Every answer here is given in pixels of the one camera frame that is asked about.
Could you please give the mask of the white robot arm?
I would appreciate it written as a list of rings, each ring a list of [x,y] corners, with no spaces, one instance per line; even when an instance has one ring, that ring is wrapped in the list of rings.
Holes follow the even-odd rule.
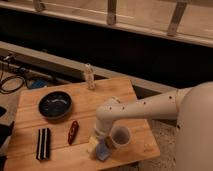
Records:
[[[94,134],[107,137],[122,119],[177,119],[175,171],[213,171],[213,82],[96,109]]]

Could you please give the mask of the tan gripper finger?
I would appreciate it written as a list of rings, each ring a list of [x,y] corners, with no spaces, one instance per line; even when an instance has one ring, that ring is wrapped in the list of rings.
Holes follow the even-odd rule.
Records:
[[[88,153],[93,153],[96,146],[99,144],[98,139],[95,136],[91,136],[89,138],[89,142],[88,142],[88,147],[87,147],[87,152]]]
[[[105,138],[105,142],[106,142],[107,147],[109,147],[110,149],[116,149],[110,136],[107,136]]]

